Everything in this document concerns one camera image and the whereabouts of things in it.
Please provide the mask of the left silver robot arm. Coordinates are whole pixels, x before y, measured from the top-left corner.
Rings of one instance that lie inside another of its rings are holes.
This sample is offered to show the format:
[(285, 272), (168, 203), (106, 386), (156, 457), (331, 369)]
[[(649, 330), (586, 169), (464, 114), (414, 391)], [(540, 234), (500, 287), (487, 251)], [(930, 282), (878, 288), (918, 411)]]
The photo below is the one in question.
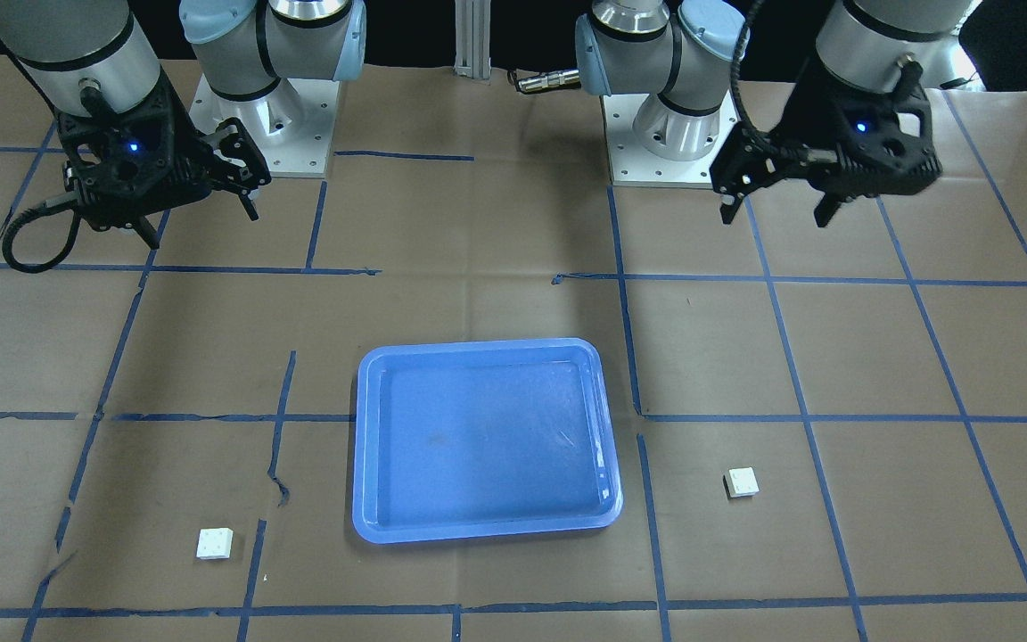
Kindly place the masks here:
[(596, 1), (576, 21), (575, 56), (592, 96), (643, 95), (633, 131), (670, 161), (695, 161), (730, 97), (733, 129), (709, 169), (730, 223), (747, 195), (802, 179), (831, 223), (857, 198), (916, 195), (944, 168), (933, 141), (925, 70), (965, 1), (836, 1), (817, 32), (777, 125), (759, 130), (739, 93), (739, 69), (762, 7), (724, 1)]

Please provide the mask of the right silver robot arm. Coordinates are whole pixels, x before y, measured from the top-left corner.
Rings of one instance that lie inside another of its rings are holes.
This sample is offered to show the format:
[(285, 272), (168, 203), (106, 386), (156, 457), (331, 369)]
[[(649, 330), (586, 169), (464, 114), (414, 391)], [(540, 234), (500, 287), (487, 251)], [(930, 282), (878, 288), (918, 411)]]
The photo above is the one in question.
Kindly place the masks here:
[(0, 1), (0, 44), (53, 114), (62, 191), (12, 216), (0, 247), (40, 273), (83, 225), (158, 248), (151, 216), (254, 195), (293, 171), (318, 109), (301, 84), (359, 77), (363, 1)]

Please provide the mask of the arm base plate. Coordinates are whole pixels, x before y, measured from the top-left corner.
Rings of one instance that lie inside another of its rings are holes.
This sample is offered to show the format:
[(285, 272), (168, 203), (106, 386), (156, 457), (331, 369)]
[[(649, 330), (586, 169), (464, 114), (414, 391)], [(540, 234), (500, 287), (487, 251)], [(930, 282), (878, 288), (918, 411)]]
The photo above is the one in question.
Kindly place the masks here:
[(213, 93), (202, 76), (189, 106), (194, 125), (210, 131), (240, 119), (273, 177), (325, 179), (345, 84), (317, 78), (282, 78), (272, 93), (233, 102)]
[(730, 91), (713, 113), (674, 111), (659, 95), (600, 98), (612, 185), (711, 188), (711, 166), (737, 122)]

